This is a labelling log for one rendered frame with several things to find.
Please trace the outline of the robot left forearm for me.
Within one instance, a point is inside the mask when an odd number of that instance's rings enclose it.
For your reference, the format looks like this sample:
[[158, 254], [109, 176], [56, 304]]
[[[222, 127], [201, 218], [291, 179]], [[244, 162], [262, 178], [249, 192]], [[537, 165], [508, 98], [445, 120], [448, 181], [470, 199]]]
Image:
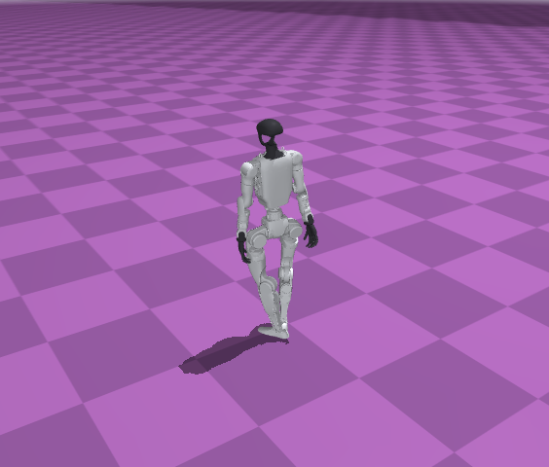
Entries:
[[248, 218], [250, 215], [250, 210], [247, 208], [244, 208], [244, 201], [241, 197], [237, 200], [238, 203], [238, 230], [237, 230], [237, 237], [240, 232], [245, 233], [245, 237], [247, 237], [247, 228], [248, 228]]

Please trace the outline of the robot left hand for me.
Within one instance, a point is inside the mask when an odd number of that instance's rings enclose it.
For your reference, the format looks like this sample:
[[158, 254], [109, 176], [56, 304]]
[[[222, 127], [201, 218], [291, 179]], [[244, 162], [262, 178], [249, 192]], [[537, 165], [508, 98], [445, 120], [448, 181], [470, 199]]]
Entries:
[[244, 256], [244, 253], [247, 253], [247, 251], [244, 249], [244, 242], [246, 241], [246, 237], [245, 237], [245, 233], [244, 232], [240, 232], [238, 234], [238, 238], [237, 238], [237, 241], [238, 241], [238, 250], [239, 250], [239, 253], [241, 254], [241, 258], [242, 260], [247, 263], [247, 264], [250, 264], [250, 259], [247, 259], [245, 256]]

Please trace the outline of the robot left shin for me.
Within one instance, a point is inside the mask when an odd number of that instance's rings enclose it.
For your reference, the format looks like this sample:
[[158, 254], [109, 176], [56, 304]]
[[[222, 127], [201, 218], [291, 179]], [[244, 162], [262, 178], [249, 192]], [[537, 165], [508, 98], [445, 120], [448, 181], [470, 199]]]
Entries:
[[279, 333], [280, 328], [282, 329], [282, 326], [279, 315], [280, 304], [278, 292], [273, 291], [272, 284], [267, 281], [263, 281], [260, 284], [260, 288], [258, 287], [258, 292], [264, 310], [269, 315], [269, 319], [271, 321], [271, 324], [273, 325], [274, 331]]

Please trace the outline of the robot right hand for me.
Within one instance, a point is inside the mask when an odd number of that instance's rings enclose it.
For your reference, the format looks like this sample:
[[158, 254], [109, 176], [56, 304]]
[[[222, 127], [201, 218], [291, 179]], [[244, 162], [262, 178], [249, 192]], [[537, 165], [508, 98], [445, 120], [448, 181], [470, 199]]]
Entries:
[[314, 220], [312, 218], [312, 215], [309, 214], [308, 222], [304, 222], [304, 225], [307, 225], [306, 227], [307, 231], [304, 236], [304, 240], [307, 238], [307, 236], [309, 236], [309, 243], [308, 245], [306, 245], [306, 247], [309, 247], [309, 248], [314, 247], [318, 243], [317, 232], [313, 223], [314, 223]]

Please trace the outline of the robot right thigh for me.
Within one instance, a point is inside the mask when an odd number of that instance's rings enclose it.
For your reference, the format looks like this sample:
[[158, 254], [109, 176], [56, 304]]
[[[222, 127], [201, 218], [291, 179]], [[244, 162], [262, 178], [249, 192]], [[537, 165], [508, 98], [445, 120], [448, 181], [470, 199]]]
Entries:
[[293, 266], [295, 249], [298, 246], [298, 237], [302, 234], [303, 228], [300, 223], [293, 218], [288, 218], [289, 233], [280, 238], [281, 242], [281, 261], [278, 268], [278, 279], [283, 282], [290, 280], [290, 268]]

